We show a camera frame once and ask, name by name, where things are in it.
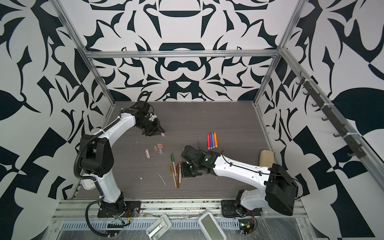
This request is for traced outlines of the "purple highlighter pen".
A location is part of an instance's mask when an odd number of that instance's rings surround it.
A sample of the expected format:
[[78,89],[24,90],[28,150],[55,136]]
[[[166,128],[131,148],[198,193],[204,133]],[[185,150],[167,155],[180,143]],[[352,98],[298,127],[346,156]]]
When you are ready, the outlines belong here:
[[213,141],[212,141],[212,132],[209,132],[209,143],[210,143],[210,150],[213,149]]

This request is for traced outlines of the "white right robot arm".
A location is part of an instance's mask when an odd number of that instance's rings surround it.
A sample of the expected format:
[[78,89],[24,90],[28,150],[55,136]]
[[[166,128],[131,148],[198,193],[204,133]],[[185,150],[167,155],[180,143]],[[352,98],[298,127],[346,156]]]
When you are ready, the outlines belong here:
[[253,166],[232,160],[223,153],[197,150],[191,145],[184,148],[181,157],[184,178],[211,174],[255,187],[252,191],[239,191],[234,203],[236,208],[253,211],[269,206],[282,215],[293,215],[298,185],[281,165]]

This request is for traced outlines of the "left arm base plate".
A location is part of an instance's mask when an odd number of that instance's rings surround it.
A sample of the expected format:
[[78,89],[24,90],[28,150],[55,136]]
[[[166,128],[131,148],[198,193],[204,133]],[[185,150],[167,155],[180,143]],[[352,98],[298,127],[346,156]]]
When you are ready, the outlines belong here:
[[102,202],[98,215],[98,218],[113,218],[119,216],[122,218],[133,217],[141,210],[141,201],[124,201],[118,203],[105,203]]

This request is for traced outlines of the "blue highlighter pen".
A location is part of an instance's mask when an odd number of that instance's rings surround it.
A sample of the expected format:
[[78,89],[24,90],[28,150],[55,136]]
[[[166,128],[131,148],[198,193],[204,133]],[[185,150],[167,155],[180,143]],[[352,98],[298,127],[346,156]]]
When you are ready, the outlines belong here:
[[214,132],[212,132],[212,141],[213,141],[213,149],[215,148],[215,143],[214,143]]

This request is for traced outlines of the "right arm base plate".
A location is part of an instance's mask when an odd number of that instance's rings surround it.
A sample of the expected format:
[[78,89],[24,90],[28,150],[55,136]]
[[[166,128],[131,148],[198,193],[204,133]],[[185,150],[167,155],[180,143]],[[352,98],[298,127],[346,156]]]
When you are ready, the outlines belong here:
[[235,200],[221,200],[222,215],[225,218],[243,218],[249,211],[235,205]]

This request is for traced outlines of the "pink highlighter pen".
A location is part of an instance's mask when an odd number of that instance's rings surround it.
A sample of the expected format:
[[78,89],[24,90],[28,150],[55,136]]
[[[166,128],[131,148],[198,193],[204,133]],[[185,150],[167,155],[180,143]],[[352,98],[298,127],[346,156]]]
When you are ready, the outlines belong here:
[[208,149],[208,150],[211,149],[211,137],[210,137],[210,133],[207,133],[207,149]]

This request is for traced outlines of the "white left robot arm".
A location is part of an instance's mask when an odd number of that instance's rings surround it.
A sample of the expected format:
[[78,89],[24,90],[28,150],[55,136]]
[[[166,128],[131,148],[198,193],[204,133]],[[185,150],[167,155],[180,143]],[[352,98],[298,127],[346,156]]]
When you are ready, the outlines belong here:
[[102,202],[115,204],[123,198],[113,176],[113,144],[129,129],[137,127],[143,135],[161,135],[165,130],[152,106],[145,101],[137,101],[130,108],[122,109],[120,115],[105,128],[93,135],[84,135],[74,163],[74,175],[85,181],[90,180],[98,189]]

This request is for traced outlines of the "orange highlighter pen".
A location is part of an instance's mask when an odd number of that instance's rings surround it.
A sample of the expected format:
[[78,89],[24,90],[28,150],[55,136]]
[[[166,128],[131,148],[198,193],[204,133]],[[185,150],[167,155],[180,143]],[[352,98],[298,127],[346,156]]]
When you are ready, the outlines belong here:
[[217,133],[216,132],[214,132],[214,143],[215,143],[215,148],[217,148],[218,147],[218,140],[217,140]]

